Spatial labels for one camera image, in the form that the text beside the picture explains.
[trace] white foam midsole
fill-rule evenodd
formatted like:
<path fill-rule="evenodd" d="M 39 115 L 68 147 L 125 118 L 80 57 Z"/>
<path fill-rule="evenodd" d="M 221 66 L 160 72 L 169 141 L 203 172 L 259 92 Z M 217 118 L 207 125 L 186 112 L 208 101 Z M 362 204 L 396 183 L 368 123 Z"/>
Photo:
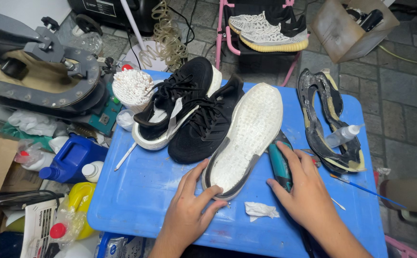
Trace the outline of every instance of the white foam midsole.
<path fill-rule="evenodd" d="M 260 83 L 247 91 L 234 109 L 226 135 L 230 140 L 228 145 L 210 161 L 213 162 L 210 185 L 223 187 L 224 193 L 232 189 L 246 173 L 253 156 L 261 156 L 277 136 L 282 117 L 283 105 L 278 89 Z M 206 188 L 205 171 L 202 179 Z"/>
<path fill-rule="evenodd" d="M 214 66 L 212 66 L 213 70 L 213 77 L 212 77 L 212 83 L 210 84 L 210 87 L 207 91 L 207 96 L 212 96 L 212 94 L 217 91 L 221 86 L 221 80 L 223 79 L 223 76 L 220 71 L 218 71 Z M 194 109 L 191 109 L 188 114 L 186 114 L 183 119 L 180 119 L 173 130 L 173 132 L 167 137 L 167 132 L 162 134 L 159 138 L 155 140 L 146 140 L 144 139 L 139 132 L 139 124 L 134 123 L 132 127 L 132 137 L 134 138 L 135 142 L 140 145 L 141 147 L 147 149 L 147 150 L 160 150 L 164 148 L 170 140 L 175 136 L 178 129 L 183 125 L 185 120 L 196 110 L 199 106 L 196 106 Z"/>

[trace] stone tile floor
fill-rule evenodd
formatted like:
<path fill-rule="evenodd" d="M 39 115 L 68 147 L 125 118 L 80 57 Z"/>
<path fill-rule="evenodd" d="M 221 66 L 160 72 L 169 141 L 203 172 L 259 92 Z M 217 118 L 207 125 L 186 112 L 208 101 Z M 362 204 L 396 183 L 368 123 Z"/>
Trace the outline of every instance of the stone tile floor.
<path fill-rule="evenodd" d="M 189 19 L 194 0 L 170 0 L 169 5 Z M 306 19 L 309 24 L 322 1 L 308 6 Z M 304 9 L 304 0 L 295 1 L 295 14 Z M 177 24 L 186 38 L 188 27 L 177 16 Z M 194 12 L 192 26 L 195 39 L 188 45 L 189 59 L 207 56 L 214 64 L 218 1 L 199 0 Z M 107 44 L 105 54 L 114 59 L 130 49 L 124 31 L 102 27 Z M 381 43 L 390 51 L 417 60 L 417 17 L 402 21 Z M 232 54 L 223 46 L 221 71 L 228 79 L 238 73 L 246 82 L 266 82 L 280 85 L 292 62 L 292 57 L 244 58 Z M 417 178 L 417 64 L 390 56 L 380 48 L 374 48 L 365 57 L 333 64 L 315 35 L 309 37 L 309 47 L 303 51 L 298 66 L 286 87 L 296 88 L 298 72 L 309 68 L 316 73 L 330 68 L 333 78 L 339 83 L 341 93 L 357 98 L 363 109 L 373 167 L 392 169 L 390 179 Z M 384 232 L 417 250 L 417 224 L 406 223 L 398 213 L 381 204 Z M 398 254 L 389 251 L 391 257 Z"/>

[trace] black knob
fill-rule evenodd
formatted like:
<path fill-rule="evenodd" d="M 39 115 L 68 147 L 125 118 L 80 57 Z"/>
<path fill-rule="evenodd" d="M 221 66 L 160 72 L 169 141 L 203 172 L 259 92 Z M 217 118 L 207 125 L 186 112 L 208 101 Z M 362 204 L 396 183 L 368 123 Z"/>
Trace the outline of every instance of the black knob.
<path fill-rule="evenodd" d="M 41 18 L 41 21 L 44 23 L 44 26 L 46 26 L 46 27 L 48 25 L 51 25 L 51 27 L 49 27 L 49 29 L 58 30 L 60 28 L 60 26 L 57 23 L 57 21 L 55 21 L 51 17 L 43 17 L 43 18 Z"/>

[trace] blue plastic table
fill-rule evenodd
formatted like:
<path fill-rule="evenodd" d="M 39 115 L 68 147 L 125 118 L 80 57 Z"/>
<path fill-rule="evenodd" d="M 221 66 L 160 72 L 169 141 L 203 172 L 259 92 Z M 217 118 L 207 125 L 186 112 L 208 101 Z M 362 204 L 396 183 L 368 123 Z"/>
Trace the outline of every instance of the blue plastic table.
<path fill-rule="evenodd" d="M 149 70 L 146 72 L 154 80 L 166 79 L 170 75 Z M 245 83 L 244 91 L 248 91 L 252 86 L 254 84 Z M 278 89 L 282 95 L 284 108 L 281 129 L 289 138 L 293 148 L 309 148 L 296 89 L 282 87 Z M 343 95 L 343 102 L 341 120 L 348 124 L 362 124 L 364 121 L 360 103 L 349 95 Z M 315 98 L 315 107 L 325 135 L 330 134 L 330 127 L 325 123 L 318 98 Z M 362 128 L 358 139 L 367 171 L 345 178 L 376 191 L 365 128 Z M 119 126 L 116 127 L 87 213 L 87 220 L 96 230 L 156 238 L 181 177 L 196 164 L 175 163 L 169 158 L 167 148 L 148 151 L 137 146 L 120 169 L 114 171 L 133 142 L 130 132 Z M 378 198 L 331 178 L 323 166 L 319 168 L 319 172 L 330 196 L 346 208 L 346 211 L 343 211 L 336 206 L 339 216 L 350 231 L 371 255 L 376 258 L 386 258 Z M 218 211 L 210 226 L 195 244 L 273 257 L 308 257 L 295 222 L 288 219 L 280 209 L 280 203 L 275 200 L 266 184 L 266 180 L 273 177 L 269 156 L 264 154 L 242 191 L 230 201 L 230 207 Z M 201 192 L 202 186 L 199 181 L 196 195 Z M 249 216 L 245 213 L 244 202 L 261 202 L 276 206 L 280 218 L 263 217 L 250 222 Z"/>

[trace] sneaker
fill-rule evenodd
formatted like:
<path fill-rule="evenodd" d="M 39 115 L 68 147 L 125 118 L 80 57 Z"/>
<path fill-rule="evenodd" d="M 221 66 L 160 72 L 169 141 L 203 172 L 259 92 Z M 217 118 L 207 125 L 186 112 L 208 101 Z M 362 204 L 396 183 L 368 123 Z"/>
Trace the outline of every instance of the sneaker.
<path fill-rule="evenodd" d="M 295 52 L 305 49 L 307 39 L 306 18 L 301 16 L 297 22 L 284 23 L 255 31 L 243 31 L 240 39 L 247 46 L 259 52 Z"/>
<path fill-rule="evenodd" d="M 174 161 L 190 164 L 212 155 L 228 133 L 234 107 L 244 95 L 242 87 L 242 79 L 233 74 L 211 97 L 190 101 L 199 108 L 169 143 Z"/>
<path fill-rule="evenodd" d="M 239 194 L 259 157 L 282 125 L 282 97 L 277 88 L 260 83 L 245 93 L 232 115 L 228 133 L 202 172 L 202 187 L 218 185 L 215 200 Z"/>
<path fill-rule="evenodd" d="M 221 85 L 222 75 L 204 57 L 196 57 L 168 79 L 153 87 L 157 91 L 148 106 L 134 115 L 132 136 L 138 145 L 148 150 L 166 146 L 178 128 L 197 108 L 191 100 L 211 96 Z M 177 100 L 181 98 L 178 112 L 171 119 Z"/>
<path fill-rule="evenodd" d="M 268 27 L 278 26 L 280 22 L 286 23 L 295 22 L 296 18 L 293 13 L 293 8 L 287 6 L 281 8 L 281 11 L 276 9 L 269 9 L 263 11 L 258 15 L 238 15 L 231 16 L 228 19 L 229 27 L 237 34 L 241 31 L 265 29 Z"/>

